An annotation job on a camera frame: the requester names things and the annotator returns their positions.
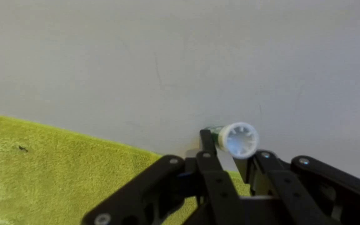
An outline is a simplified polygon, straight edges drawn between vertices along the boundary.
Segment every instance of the yellow cloth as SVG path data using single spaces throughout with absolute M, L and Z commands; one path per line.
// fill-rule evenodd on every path
M 160 155 L 0 117 L 0 225 L 77 225 Z M 231 174 L 240 194 L 247 187 Z M 187 200 L 165 224 L 181 224 Z

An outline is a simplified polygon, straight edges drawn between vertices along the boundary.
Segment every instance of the yellow-green towel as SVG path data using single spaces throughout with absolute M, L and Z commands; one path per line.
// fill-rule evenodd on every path
M 0 117 L 0 225 L 77 225 L 160 155 Z M 231 174 L 237 192 L 247 187 Z M 188 200 L 165 224 L 181 224 Z

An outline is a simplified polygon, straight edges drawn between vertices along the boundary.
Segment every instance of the table surface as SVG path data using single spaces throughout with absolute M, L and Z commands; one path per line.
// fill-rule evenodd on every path
M 246 122 L 360 177 L 360 2 L 0 0 L 0 114 L 170 153 Z

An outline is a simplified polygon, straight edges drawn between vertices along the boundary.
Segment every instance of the black metal bracket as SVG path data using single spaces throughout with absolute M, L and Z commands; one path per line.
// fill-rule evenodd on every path
M 185 224 L 355 225 L 360 224 L 360 179 L 308 157 L 291 164 L 257 152 L 236 160 L 251 198 L 240 198 L 216 158 L 213 135 L 200 132 L 196 158 L 162 157 L 108 197 L 83 225 L 156 225 L 193 197 L 197 209 Z

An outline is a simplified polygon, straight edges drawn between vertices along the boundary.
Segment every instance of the screw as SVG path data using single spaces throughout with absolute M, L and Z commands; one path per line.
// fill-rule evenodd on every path
M 95 225 L 107 225 L 110 223 L 108 214 L 100 214 L 95 218 Z
M 177 164 L 178 160 L 177 160 L 177 159 L 170 159 L 168 163 L 170 163 L 170 164 Z
M 308 164 L 310 164 L 310 160 L 306 159 L 306 158 L 301 158 L 298 162 L 300 162 L 300 164 L 302 164 L 302 165 L 308 165 Z
M 208 153 L 203 153 L 203 154 L 202 154 L 202 158 L 208 159 L 208 158 L 210 158 L 210 154 L 208 154 Z
M 268 159 L 268 158 L 270 158 L 270 154 L 266 153 L 266 152 L 261 153 L 260 155 L 261 155 L 262 158 L 265 158 L 265 159 Z

